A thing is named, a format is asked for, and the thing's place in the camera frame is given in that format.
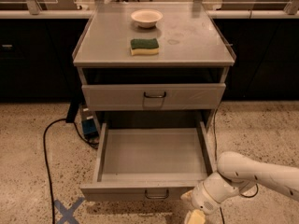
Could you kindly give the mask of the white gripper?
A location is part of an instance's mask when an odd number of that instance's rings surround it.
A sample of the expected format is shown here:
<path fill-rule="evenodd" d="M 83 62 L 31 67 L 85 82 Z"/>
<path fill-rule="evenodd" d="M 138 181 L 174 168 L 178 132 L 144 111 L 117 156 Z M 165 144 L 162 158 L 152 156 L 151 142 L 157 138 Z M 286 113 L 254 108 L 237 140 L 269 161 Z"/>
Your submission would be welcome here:
<path fill-rule="evenodd" d="M 197 184 L 193 190 L 180 196 L 182 201 L 191 202 L 194 209 L 199 209 L 189 211 L 184 219 L 184 224 L 205 224 L 205 214 L 212 214 L 221 207 L 224 201 L 238 196 L 254 186 L 253 181 L 242 177 L 237 171 L 214 172 Z"/>

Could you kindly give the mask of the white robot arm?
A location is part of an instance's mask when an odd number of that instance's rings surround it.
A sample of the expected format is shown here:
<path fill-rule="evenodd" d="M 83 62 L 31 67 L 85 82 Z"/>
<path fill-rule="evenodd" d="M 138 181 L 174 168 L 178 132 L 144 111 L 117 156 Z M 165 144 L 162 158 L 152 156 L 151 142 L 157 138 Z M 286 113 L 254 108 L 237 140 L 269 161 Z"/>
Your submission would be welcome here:
<path fill-rule="evenodd" d="M 227 151 L 219 156 L 215 172 L 181 195 L 181 199 L 191 205 L 184 224 L 205 224 L 206 216 L 220 208 L 225 200 L 256 184 L 299 200 L 298 168 L 255 161 Z"/>

